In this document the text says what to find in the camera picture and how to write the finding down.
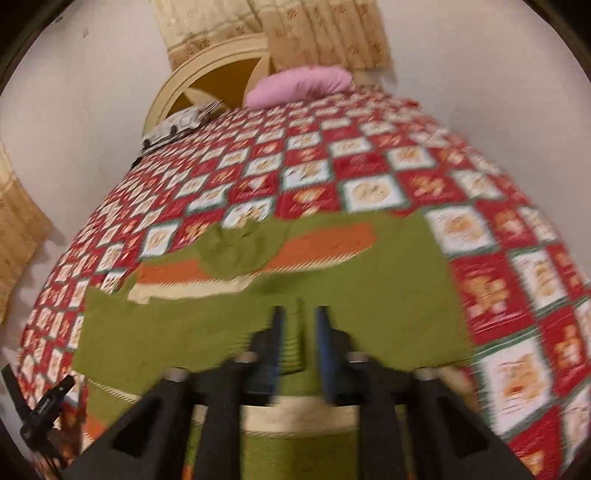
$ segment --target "wooden headboard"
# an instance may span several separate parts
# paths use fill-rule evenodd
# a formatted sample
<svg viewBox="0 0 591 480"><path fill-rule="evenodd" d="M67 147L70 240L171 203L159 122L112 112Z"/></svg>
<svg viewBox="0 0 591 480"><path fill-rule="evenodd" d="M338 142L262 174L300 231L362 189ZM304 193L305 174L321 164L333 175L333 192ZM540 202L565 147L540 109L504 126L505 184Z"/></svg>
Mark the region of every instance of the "wooden headboard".
<svg viewBox="0 0 591 480"><path fill-rule="evenodd" d="M221 100L242 106L245 95L274 72L267 34L243 35L199 52L176 69L152 103L144 135L183 108Z"/></svg>

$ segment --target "red and white checkered bedspread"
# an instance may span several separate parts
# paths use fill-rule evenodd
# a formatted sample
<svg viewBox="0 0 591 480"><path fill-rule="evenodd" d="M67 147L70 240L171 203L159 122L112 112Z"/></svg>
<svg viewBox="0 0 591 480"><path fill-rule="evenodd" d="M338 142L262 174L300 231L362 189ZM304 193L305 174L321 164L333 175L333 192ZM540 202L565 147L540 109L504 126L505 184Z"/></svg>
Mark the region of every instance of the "red and white checkered bedspread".
<svg viewBox="0 0 591 480"><path fill-rule="evenodd" d="M88 285L112 291L212 222L375 209L426 217L477 346L482 412L538 478L556 478L589 434L588 279L506 172L379 89L234 110L145 158L47 279L22 336L23 393L33 404L70 371ZM83 404L79 385L69 403Z"/></svg>

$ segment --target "green cloth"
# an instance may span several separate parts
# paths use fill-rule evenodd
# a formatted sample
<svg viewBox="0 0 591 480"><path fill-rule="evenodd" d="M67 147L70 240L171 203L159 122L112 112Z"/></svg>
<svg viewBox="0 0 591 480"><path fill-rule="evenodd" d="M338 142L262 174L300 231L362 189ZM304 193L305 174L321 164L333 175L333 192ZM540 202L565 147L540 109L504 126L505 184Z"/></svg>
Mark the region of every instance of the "green cloth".
<svg viewBox="0 0 591 480"><path fill-rule="evenodd" d="M318 305L329 305L335 327L349 332L359 349L389 367L412 370L470 358L447 260L421 215L405 219L383 213L315 215L291 224L264 220L256 228L260 235L279 231L287 239L327 225L360 221L374 227L377 240L372 248L325 270L260 275L240 293L151 299L141 305L125 299L129 286L114 295L89 289L73 368L99 383L140 395L167 366L203 370L240 350L251 332L266 327L275 305L287 306L287 329L300 332L306 365L303 371L281 378L281 394L320 393L314 341ZM288 226L280 229L277 223ZM200 248L199 242L193 252ZM267 245L276 251L276 242ZM266 258L272 256L261 252ZM175 261L179 255L168 257Z"/></svg>
<svg viewBox="0 0 591 480"><path fill-rule="evenodd" d="M386 366L411 370L469 359L472 346L447 260L420 214L405 219L386 213L316 214L294 222L266 219L244 231L214 229L208 235L208 229L193 245L148 263L197 258L211 275L233 278L263 266L288 239L358 222L373 226L373 247L324 270L260 275L236 294L152 298L140 305L126 300L134 276L113 295L89 289L73 368L108 387L141 395L166 367L203 370L243 349L250 333L268 325L278 304L287 309L281 366L295 372L281 377L282 395L320 394L314 338L314 309L319 305L329 305L334 326L349 332L358 349ZM241 244L244 238L247 246ZM129 406L90 385L88 413L105 424ZM196 427L190 462L198 437ZM356 432L314 438L246 436L243 442L248 480L356 478Z"/></svg>

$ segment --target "patterned curtain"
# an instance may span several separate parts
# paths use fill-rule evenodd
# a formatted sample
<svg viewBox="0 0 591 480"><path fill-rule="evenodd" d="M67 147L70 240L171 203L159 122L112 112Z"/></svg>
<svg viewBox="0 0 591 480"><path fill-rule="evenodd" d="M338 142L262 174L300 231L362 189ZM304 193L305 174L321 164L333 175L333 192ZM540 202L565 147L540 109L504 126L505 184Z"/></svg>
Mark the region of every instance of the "patterned curtain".
<svg viewBox="0 0 591 480"><path fill-rule="evenodd" d="M278 70L391 64L375 0L155 0L155 10L173 69L210 45L261 32Z"/></svg>
<svg viewBox="0 0 591 480"><path fill-rule="evenodd" d="M16 178L0 143L0 323L10 293L51 231L51 222Z"/></svg>

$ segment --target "pink pillow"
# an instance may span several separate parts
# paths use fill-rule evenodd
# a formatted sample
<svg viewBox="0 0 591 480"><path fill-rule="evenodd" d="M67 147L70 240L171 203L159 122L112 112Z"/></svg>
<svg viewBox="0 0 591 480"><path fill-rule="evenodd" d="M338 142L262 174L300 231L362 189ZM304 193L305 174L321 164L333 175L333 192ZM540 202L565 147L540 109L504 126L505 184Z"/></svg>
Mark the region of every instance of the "pink pillow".
<svg viewBox="0 0 591 480"><path fill-rule="evenodd" d="M351 86L351 75L340 67L299 67L263 78L246 96L252 110L300 100L316 100Z"/></svg>

